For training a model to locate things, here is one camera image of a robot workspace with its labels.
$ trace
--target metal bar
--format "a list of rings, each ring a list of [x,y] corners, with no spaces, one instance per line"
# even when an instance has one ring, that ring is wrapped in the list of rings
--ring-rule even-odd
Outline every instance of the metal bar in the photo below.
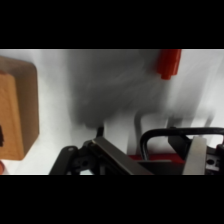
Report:
[[[105,153],[107,153],[122,169],[130,175],[152,175],[149,171],[133,161],[118,148],[108,142],[105,138],[99,137],[93,140]]]
[[[141,154],[144,160],[149,159],[147,142],[154,137],[181,135],[224,135],[223,128],[171,128],[147,131],[140,140]]]
[[[194,137],[183,175],[205,175],[207,157],[207,140],[201,137]]]

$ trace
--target red machine part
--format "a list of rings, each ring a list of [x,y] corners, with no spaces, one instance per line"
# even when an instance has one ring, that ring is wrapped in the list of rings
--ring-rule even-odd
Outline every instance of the red machine part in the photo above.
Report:
[[[157,72],[164,80],[177,75],[182,49],[163,49],[159,58]]]

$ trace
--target wooden box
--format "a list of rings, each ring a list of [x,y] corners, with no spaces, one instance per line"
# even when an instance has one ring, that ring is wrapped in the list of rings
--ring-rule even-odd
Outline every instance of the wooden box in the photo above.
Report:
[[[0,159],[22,160],[39,134],[37,70],[0,57]]]

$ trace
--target gray metal part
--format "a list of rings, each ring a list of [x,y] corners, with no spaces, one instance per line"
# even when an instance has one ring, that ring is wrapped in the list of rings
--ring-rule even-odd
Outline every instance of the gray metal part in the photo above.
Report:
[[[201,137],[194,137],[183,175],[205,175],[207,157],[207,140]]]
[[[99,137],[93,140],[93,143],[104,150],[121,168],[130,175],[152,175],[145,168],[133,161],[118,148],[108,142],[105,138]]]

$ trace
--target white wall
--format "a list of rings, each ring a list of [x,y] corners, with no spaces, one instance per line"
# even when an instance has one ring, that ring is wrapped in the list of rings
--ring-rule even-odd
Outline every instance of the white wall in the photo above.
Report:
[[[48,174],[64,146],[81,147],[102,124],[105,137],[129,154],[137,148],[136,131],[139,138],[140,131],[168,122],[224,127],[224,51],[183,50],[179,74],[171,81],[155,73],[159,53],[1,49],[2,56],[33,62],[39,82],[40,136],[22,162],[4,161],[8,172]]]

